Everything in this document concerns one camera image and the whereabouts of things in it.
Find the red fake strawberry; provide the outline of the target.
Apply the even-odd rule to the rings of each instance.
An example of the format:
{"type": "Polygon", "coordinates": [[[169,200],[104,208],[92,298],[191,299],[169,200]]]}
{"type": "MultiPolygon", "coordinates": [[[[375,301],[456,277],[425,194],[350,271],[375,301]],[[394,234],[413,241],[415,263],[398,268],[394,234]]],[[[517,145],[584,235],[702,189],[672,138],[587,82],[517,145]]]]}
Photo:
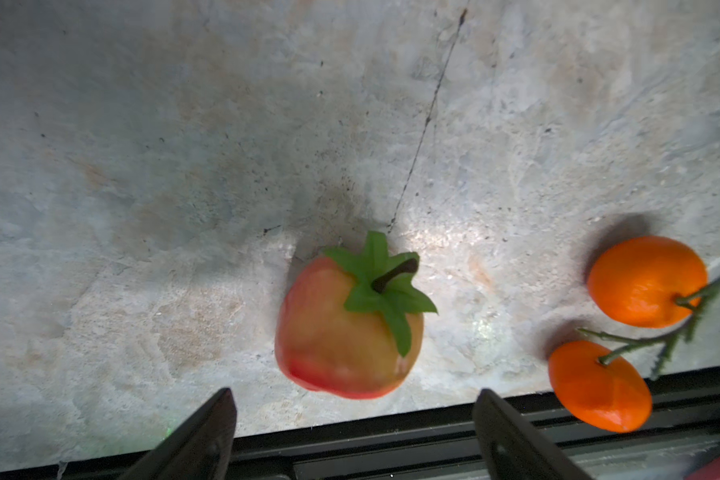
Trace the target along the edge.
{"type": "Polygon", "coordinates": [[[325,248],[281,304],[274,341],[280,371],[300,387],[352,400],[397,389],[415,365],[424,316],[437,310],[413,280],[420,256],[392,255],[387,237],[325,248]]]}

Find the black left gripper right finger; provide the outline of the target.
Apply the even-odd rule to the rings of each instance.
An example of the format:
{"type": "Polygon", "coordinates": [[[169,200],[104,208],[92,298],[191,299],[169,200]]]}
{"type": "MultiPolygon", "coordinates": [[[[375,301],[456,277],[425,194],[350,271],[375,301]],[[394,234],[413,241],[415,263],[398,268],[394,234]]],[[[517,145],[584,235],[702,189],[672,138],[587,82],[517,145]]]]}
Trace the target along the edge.
{"type": "Polygon", "coordinates": [[[480,392],[472,418],[492,479],[591,479],[494,391],[480,392]]]}

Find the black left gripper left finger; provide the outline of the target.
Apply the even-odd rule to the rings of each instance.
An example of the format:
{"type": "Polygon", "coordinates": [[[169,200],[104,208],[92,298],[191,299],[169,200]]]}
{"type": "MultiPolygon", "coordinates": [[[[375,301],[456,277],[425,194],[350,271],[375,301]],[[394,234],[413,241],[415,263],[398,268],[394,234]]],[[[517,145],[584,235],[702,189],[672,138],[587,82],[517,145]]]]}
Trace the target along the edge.
{"type": "Polygon", "coordinates": [[[237,424],[233,392],[216,392],[122,479],[224,479],[237,424]]]}

